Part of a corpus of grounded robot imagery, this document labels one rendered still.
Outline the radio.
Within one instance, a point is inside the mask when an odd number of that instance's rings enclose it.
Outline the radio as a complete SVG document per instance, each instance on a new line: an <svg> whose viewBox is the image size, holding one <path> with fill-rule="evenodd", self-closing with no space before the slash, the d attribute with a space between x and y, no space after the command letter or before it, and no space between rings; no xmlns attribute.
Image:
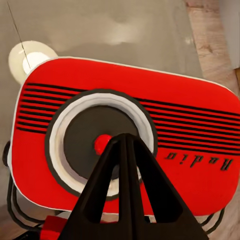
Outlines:
<svg viewBox="0 0 240 240"><path fill-rule="evenodd" d="M72 212L108 141L141 138L195 217L220 216L240 180L240 100L202 78L77 56L54 57L32 69L18 93L11 140L2 161L10 169L8 212L22 228L58 240L67 219L25 214L29 201ZM143 211L155 216L137 166ZM12 210L43 228L24 224ZM119 164L103 214L119 214ZM108 223L101 220L100 223Z"/></svg>

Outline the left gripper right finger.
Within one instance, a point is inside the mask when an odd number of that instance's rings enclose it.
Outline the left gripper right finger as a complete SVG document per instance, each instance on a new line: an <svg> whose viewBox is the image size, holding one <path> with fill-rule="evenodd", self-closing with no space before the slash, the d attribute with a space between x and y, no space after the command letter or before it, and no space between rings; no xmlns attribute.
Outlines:
<svg viewBox="0 0 240 240"><path fill-rule="evenodd" d="M145 142L126 133L133 240L210 240ZM145 220L139 168L156 223Z"/></svg>

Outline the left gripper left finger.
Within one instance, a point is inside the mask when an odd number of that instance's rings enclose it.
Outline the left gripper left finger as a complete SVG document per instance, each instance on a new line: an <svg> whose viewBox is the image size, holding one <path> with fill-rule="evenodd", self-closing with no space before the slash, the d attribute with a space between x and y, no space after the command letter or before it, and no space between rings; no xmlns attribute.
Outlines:
<svg viewBox="0 0 240 240"><path fill-rule="evenodd" d="M113 168L117 164L118 221L100 223ZM57 240L134 240L125 133L108 141Z"/></svg>

